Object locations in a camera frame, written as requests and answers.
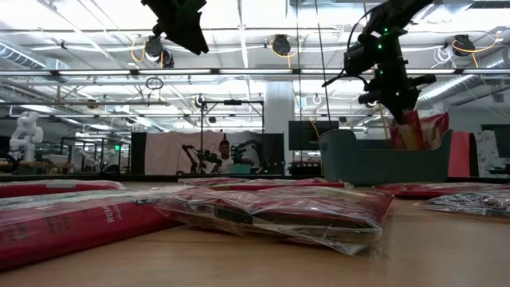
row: red bag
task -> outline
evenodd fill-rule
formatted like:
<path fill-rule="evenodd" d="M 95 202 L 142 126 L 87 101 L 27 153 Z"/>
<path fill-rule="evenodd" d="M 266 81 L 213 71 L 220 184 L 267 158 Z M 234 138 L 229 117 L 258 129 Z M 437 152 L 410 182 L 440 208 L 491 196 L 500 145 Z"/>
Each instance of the red bag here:
<path fill-rule="evenodd" d="M 322 244 L 358 255 L 379 242 L 392 198 L 384 192 L 330 187 L 261 191 L 196 187 L 165 196 L 156 208 L 194 226 Z"/>
<path fill-rule="evenodd" d="M 449 128 L 448 113 L 420 119 L 418 111 L 404 113 L 406 124 L 391 122 L 391 144 L 400 150 L 433 150 L 441 146 L 443 135 Z"/>
<path fill-rule="evenodd" d="M 220 184 L 210 187 L 215 191 L 259 191 L 273 187 L 338 187 L 352 188 L 349 183 L 329 182 L 326 179 L 255 179 L 244 183 Z"/>
<path fill-rule="evenodd" d="M 119 190 L 125 187 L 121 183 L 97 180 L 38 180 L 0 184 L 0 199 L 16 196 L 52 195 L 77 191 Z"/>
<path fill-rule="evenodd" d="M 510 185 L 491 183 L 392 183 L 376 186 L 374 188 L 377 191 L 390 192 L 395 196 L 405 197 L 408 199 L 431 199 L 442 195 L 460 192 L 510 189 Z"/>
<path fill-rule="evenodd" d="M 158 191 L 88 191 L 0 200 L 0 269 L 177 226 Z"/>

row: wooden table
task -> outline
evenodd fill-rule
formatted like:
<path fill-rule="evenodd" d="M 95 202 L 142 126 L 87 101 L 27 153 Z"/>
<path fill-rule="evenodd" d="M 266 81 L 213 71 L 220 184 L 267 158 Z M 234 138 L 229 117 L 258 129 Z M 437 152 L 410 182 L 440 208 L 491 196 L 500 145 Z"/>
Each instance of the wooden table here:
<path fill-rule="evenodd" d="M 395 199 L 386 259 L 179 227 L 0 273 L 0 286 L 505 286 L 510 224 Z"/>

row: white humanoid robot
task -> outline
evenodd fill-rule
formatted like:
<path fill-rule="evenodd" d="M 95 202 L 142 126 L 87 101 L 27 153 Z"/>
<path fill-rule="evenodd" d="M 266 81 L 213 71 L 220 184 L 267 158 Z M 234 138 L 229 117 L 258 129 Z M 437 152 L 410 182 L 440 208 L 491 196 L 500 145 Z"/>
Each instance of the white humanoid robot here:
<path fill-rule="evenodd" d="M 10 137 L 11 155 L 15 159 L 20 159 L 20 147 L 25 148 L 24 161 L 30 162 L 34 160 L 35 144 L 42 143 L 43 131 L 41 127 L 36 125 L 39 114 L 36 112 L 23 112 L 22 117 L 18 118 L 18 126 L 16 131 Z"/>

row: ceiling pipe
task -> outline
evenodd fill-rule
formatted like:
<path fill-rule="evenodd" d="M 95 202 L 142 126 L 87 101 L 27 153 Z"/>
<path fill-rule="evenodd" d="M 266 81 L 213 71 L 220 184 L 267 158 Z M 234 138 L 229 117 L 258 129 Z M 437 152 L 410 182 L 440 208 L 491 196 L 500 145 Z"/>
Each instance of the ceiling pipe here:
<path fill-rule="evenodd" d="M 51 12 L 55 13 L 58 17 L 60 17 L 62 20 L 66 21 L 72 28 L 73 31 L 83 37 L 90 45 L 92 45 L 97 50 L 101 51 L 101 53 L 110 61 L 116 63 L 121 68 L 125 68 L 124 65 L 120 64 L 110 53 L 106 52 L 104 49 L 102 49 L 97 43 L 95 43 L 89 36 L 87 36 L 84 32 L 82 32 L 78 27 L 76 27 L 70 20 L 68 20 L 64 15 L 60 14 L 57 11 L 57 8 L 54 4 L 48 4 L 44 0 L 37 0 L 41 5 L 43 5 L 46 9 L 50 10 Z"/>

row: clear plastic wrapping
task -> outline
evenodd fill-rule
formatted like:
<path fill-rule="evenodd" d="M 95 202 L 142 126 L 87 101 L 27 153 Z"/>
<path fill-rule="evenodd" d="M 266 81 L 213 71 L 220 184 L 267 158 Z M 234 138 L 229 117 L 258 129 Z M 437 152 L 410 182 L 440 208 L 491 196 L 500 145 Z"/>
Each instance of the clear plastic wrapping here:
<path fill-rule="evenodd" d="M 15 196 L 52 195 L 78 191 L 104 191 L 124 189 L 122 183 L 109 180 L 48 179 L 0 184 L 0 199 Z"/>
<path fill-rule="evenodd" d="M 249 181 L 249 179 L 213 177 L 203 179 L 179 179 L 178 183 L 195 187 L 212 187 L 220 184 L 245 183 L 247 181 Z"/>
<path fill-rule="evenodd" d="M 510 189 L 510 185 L 491 183 L 392 183 L 374 187 L 377 191 L 408 199 L 431 199 L 461 192 Z"/>
<path fill-rule="evenodd" d="M 215 179 L 180 179 L 179 183 L 190 186 L 209 187 L 216 191 L 259 191 L 272 187 L 338 187 L 352 188 L 349 183 L 332 182 L 326 179 L 232 179 L 232 178 L 215 178 Z"/>
<path fill-rule="evenodd" d="M 416 205 L 427 210 L 510 217 L 510 190 L 443 195 Z"/>
<path fill-rule="evenodd" d="M 0 269 L 176 226 L 155 209 L 184 187 L 0 199 Z"/>
<path fill-rule="evenodd" d="M 392 195 L 332 187 L 213 191 L 195 187 L 156 205 L 169 218 L 241 236 L 263 234 L 321 244 L 345 254 L 377 250 Z"/>

